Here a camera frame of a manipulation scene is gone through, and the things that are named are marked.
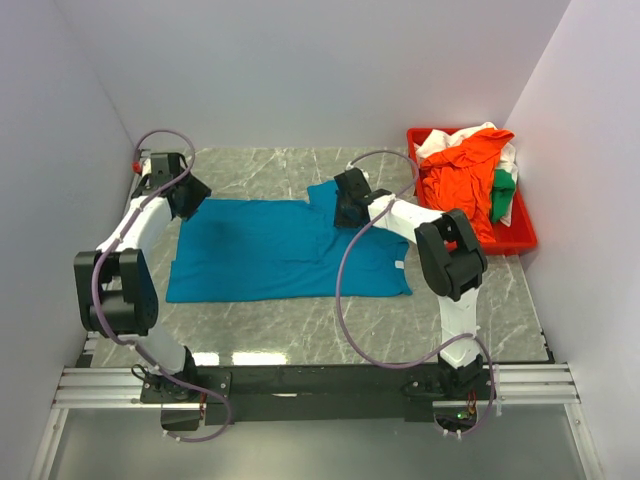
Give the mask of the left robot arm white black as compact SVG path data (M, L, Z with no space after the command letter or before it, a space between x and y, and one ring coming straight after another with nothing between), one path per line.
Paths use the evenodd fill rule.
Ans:
M141 161L141 178L114 232L92 251L74 258L82 326L118 344L141 348L147 382L176 401L193 399L200 388L190 350L158 321L159 300L147 265L155 241L176 218L187 221L211 195L177 152L151 153Z

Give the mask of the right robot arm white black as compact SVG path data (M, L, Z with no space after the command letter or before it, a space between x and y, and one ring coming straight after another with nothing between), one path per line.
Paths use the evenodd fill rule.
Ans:
M477 337L477 299L488 262L470 221L459 209L430 210L387 190L374 191L358 168L346 170L334 180L334 224L358 229L339 263L335 288L337 319L348 344L361 358L386 369L409 369L437 358L442 393L452 399L464 397L489 358ZM356 243L373 228L416 245L425 282L437 296L441 345L419 360L400 364L377 361L360 349L346 326L341 305L344 270Z

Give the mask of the blue t shirt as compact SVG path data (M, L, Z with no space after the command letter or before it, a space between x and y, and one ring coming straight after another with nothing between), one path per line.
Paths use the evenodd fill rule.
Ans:
M334 226L337 186L312 185L306 200L207 199L181 225L169 303L230 303L335 295L339 263L356 232ZM352 249L341 295L411 294L407 240L369 230Z

